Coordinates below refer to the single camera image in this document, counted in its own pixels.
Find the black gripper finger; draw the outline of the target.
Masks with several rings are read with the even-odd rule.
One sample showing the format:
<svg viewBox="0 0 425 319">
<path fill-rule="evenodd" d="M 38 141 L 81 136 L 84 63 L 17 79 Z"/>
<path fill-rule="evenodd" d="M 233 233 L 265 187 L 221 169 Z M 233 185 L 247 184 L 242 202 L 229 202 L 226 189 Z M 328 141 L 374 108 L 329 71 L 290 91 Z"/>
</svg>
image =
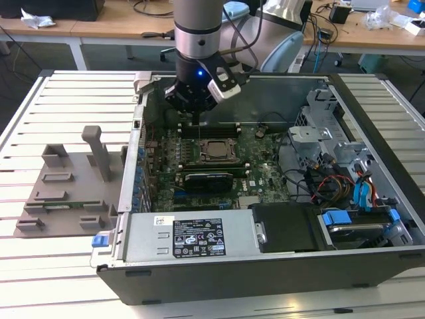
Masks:
<svg viewBox="0 0 425 319">
<path fill-rule="evenodd" d="M 177 111 L 191 115 L 192 125 L 198 124 L 197 96 L 188 84 L 174 84 L 164 93 L 165 100 Z"/>
<path fill-rule="evenodd" d="M 198 110 L 197 110 L 197 123 L 199 123 L 199 118 L 201 114 L 211 111 L 217 105 L 218 105 L 218 102 L 211 95 L 201 100 L 199 102 Z"/>
</svg>

